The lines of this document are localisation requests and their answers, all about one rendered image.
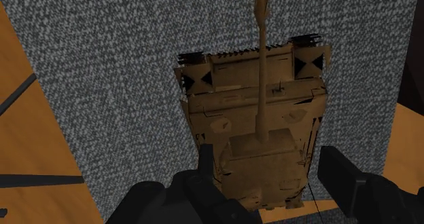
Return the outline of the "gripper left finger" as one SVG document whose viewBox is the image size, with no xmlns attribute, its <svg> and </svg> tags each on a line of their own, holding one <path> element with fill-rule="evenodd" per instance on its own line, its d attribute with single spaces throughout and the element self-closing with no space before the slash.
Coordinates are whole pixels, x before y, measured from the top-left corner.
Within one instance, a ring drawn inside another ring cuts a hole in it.
<svg viewBox="0 0 424 224">
<path fill-rule="evenodd" d="M 259 212 L 226 198 L 213 184 L 213 145 L 200 146 L 198 168 L 173 176 L 165 187 L 134 184 L 105 224 L 262 224 Z"/>
</svg>

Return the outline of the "brown toy tank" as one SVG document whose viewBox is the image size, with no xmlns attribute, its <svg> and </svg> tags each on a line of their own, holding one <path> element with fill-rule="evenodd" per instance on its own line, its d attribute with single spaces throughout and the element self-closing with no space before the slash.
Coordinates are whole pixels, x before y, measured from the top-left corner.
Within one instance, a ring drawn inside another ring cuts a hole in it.
<svg viewBox="0 0 424 224">
<path fill-rule="evenodd" d="M 247 210 L 299 208 L 325 111 L 331 48 L 317 34 L 266 43 L 268 0 L 255 0 L 256 48 L 179 55 L 181 103 L 197 145 L 213 146 L 213 182 Z"/>
</svg>

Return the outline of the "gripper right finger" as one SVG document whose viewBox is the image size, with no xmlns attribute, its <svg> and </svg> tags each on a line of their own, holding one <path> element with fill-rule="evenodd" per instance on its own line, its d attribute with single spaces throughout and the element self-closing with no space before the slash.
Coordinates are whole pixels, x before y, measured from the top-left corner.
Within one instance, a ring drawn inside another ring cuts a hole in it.
<svg viewBox="0 0 424 224">
<path fill-rule="evenodd" d="M 362 172 L 334 146 L 320 149 L 317 176 L 348 218 L 358 224 L 424 224 L 424 186 L 413 194 Z"/>
</svg>

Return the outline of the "grey speckled fabric sofa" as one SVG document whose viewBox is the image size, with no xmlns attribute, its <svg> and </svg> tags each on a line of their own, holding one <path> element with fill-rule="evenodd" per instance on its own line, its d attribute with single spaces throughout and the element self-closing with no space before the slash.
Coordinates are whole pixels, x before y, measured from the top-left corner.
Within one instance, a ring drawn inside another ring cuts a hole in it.
<svg viewBox="0 0 424 224">
<path fill-rule="evenodd" d="M 165 185 L 197 152 L 177 56 L 258 45 L 254 0 L 0 0 L 103 218 L 131 185 Z M 270 0 L 268 44 L 332 47 L 317 145 L 380 173 L 417 0 Z"/>
</svg>

